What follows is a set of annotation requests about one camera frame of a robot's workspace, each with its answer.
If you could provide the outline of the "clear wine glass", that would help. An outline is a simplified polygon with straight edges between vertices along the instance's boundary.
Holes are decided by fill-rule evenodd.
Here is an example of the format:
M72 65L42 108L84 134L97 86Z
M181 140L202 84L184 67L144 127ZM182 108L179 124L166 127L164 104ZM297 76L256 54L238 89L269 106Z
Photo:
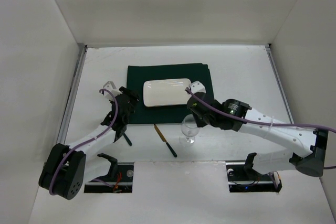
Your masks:
M197 126L193 115L187 115L181 123L182 135L179 138L181 145L184 147L192 146L199 131L200 128Z

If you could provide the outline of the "white rectangular plate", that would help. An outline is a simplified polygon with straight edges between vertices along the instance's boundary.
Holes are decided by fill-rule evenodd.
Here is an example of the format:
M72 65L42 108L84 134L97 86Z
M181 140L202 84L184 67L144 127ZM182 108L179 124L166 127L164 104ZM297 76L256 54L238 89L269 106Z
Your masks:
M190 79L149 80L143 85L143 103L145 107L186 105L191 97L185 89Z

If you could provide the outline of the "gold fork green handle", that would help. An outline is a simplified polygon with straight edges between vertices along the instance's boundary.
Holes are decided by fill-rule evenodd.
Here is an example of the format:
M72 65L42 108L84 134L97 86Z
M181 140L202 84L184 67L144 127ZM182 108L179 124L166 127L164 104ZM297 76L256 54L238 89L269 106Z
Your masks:
M123 137L125 138L125 140L126 140L126 142L127 142L127 144L128 144L129 146L132 146L132 145L133 145L132 142L131 142L131 140L128 138L128 136L127 136L126 134L123 134Z

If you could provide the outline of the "gold knife green handle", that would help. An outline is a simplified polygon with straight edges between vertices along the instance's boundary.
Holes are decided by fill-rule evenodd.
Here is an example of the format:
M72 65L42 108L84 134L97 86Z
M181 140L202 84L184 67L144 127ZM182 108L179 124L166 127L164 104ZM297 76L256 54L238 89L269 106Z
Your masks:
M157 132L158 136L160 137L160 139L166 144L166 146L169 148L170 152L172 153L172 155L177 158L177 153L175 152L175 150L172 148L172 146L168 143L168 141L166 140L166 138L164 137L164 135L162 134L162 132L160 131L160 129L158 128L158 126L156 124L154 124L154 129Z

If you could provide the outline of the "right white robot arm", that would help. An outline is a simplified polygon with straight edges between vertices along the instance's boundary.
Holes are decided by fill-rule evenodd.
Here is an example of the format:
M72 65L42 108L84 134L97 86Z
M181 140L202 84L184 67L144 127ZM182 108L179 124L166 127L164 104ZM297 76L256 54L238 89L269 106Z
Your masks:
M267 174L279 170L297 170L311 177L322 177L329 129L322 126L286 124L252 108L249 104L228 99L223 103L204 92L192 92L187 108L198 127L210 125L254 135L283 147L282 151L248 154L246 173Z

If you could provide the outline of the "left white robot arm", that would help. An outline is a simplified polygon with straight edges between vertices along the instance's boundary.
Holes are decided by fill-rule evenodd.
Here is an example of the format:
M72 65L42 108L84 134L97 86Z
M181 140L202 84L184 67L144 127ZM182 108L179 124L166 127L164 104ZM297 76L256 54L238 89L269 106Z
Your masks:
M58 143L51 149L39 177L39 187L48 190L50 195L73 199L82 185L90 181L101 182L116 190L122 179L118 170L118 160L103 153L103 149L126 132L130 116L140 98L125 87L119 89L102 88L100 93L108 98L111 111L100 125L89 135L70 145Z

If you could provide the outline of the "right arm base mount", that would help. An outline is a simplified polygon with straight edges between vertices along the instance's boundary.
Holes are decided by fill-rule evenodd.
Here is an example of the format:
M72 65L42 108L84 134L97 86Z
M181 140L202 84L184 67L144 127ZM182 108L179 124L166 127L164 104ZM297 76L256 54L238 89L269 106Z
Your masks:
M230 193L279 193L282 181L278 172L260 174L253 170L253 158L256 153L247 156L244 162L227 162L226 172Z

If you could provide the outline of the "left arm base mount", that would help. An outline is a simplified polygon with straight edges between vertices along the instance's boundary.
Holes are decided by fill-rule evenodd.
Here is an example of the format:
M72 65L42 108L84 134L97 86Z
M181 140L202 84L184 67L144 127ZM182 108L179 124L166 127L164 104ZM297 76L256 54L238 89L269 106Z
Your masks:
M100 153L89 162L84 177L86 194L129 194L133 190L134 163L120 163Z

